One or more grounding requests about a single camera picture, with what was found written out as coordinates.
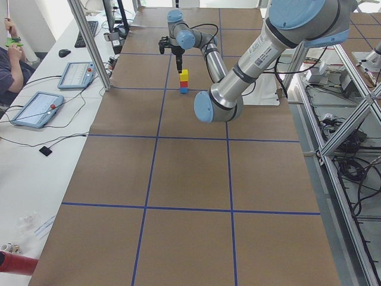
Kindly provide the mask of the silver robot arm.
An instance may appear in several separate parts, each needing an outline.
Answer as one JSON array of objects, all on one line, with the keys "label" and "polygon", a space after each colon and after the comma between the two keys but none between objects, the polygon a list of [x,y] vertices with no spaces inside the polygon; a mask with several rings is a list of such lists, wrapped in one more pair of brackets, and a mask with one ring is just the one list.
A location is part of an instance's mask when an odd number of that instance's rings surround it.
[{"label": "silver robot arm", "polygon": [[199,92],[194,112],[201,122],[229,122],[243,110],[243,92],[253,85],[284,50],[332,46],[349,35],[356,1],[272,1],[260,35],[231,70],[227,70],[214,37],[191,29],[180,10],[167,14],[168,42],[181,50],[201,50],[213,85]]}]

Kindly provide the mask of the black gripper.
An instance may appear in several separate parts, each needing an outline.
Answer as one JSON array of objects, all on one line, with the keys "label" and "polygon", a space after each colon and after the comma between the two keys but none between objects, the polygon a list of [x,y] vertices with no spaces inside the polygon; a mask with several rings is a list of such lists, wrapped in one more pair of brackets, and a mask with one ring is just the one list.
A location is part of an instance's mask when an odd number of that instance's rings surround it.
[{"label": "black gripper", "polygon": [[182,55],[185,53],[185,50],[180,46],[173,46],[171,51],[176,56],[176,70],[178,73],[182,73]]}]

